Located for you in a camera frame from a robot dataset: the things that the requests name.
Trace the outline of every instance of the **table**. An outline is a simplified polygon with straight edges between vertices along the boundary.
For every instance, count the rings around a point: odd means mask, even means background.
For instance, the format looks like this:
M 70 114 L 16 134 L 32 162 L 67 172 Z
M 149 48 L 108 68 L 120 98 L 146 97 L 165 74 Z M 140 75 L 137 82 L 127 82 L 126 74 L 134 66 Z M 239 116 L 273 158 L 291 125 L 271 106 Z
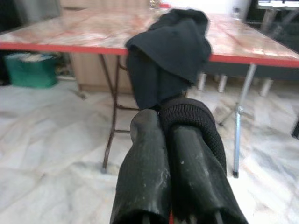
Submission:
M 241 116 L 243 102 L 258 65 L 299 68 L 299 55 L 266 37 L 238 20 L 221 14 L 208 14 L 210 27 L 207 38 L 212 45 L 210 61 L 250 64 L 240 99 L 235 108 L 235 177 L 239 171 Z M 107 143 L 103 169 L 106 170 L 112 139 L 115 132 L 117 109 L 128 109 L 118 104 L 120 56 L 126 55 L 126 41 L 145 31 L 157 19 L 151 10 L 85 9 L 71 15 L 40 22 L 0 35 L 0 49 L 60 51 L 99 54 L 105 77 L 114 101 L 113 122 Z M 109 76 L 105 54 L 116 55 L 115 83 Z

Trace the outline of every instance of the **marble floor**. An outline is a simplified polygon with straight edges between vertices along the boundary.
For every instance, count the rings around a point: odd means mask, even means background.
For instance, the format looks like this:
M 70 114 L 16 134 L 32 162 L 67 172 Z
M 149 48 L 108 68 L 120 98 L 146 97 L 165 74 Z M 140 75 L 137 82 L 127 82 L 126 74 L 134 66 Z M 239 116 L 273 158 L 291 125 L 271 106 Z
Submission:
M 218 127 L 228 162 L 228 180 L 251 224 L 299 223 L 299 141 L 290 136 L 299 114 L 299 83 L 275 82 L 266 98 L 253 86 L 242 119 L 240 177 L 231 176 L 234 118 Z M 220 120 L 241 91 L 229 80 L 226 92 L 208 79 L 203 101 Z M 73 82 L 48 90 L 0 87 L 0 223 L 107 224 L 119 166 L 131 146 L 116 134 L 108 174 L 100 172 L 112 115 L 108 93 L 82 100 Z M 121 102 L 134 105 L 131 96 Z M 120 112 L 128 128 L 135 112 Z

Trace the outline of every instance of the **green basket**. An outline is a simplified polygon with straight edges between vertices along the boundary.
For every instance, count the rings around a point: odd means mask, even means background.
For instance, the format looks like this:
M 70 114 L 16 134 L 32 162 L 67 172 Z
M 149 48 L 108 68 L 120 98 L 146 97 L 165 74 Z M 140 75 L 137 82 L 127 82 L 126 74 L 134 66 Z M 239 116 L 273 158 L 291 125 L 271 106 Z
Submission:
M 5 56 L 12 85 L 49 88 L 57 83 L 56 60 L 52 56 L 16 53 Z

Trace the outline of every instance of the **black towel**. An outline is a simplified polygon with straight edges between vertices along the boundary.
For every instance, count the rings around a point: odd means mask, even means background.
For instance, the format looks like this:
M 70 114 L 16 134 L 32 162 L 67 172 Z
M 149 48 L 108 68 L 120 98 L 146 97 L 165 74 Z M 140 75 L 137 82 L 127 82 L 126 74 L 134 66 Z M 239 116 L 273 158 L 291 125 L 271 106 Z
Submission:
M 127 67 L 140 109 L 160 105 L 197 82 L 211 54 L 203 12 L 173 9 L 126 46 Z

